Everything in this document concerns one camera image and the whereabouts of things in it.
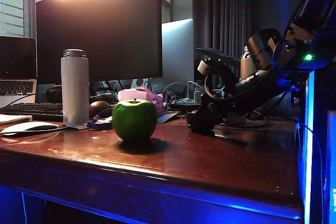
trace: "green led light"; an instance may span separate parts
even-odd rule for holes
[[[306,55],[304,58],[304,60],[312,60],[313,55]]]

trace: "white monitor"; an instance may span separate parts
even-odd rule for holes
[[[153,78],[153,91],[161,93],[173,82],[194,80],[194,22],[192,19],[162,24],[162,77]],[[173,84],[168,90],[181,95],[185,86]]]

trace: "purple strap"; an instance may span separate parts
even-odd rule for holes
[[[107,120],[112,115],[113,109],[105,109],[91,118],[87,127],[96,131],[105,131],[113,128],[112,120]]]

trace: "laptop screen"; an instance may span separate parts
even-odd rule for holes
[[[0,79],[36,79],[36,40],[0,36]]]

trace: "white water bottle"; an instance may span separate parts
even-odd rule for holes
[[[63,122],[85,129],[89,120],[89,62],[83,50],[66,49],[61,58]]]

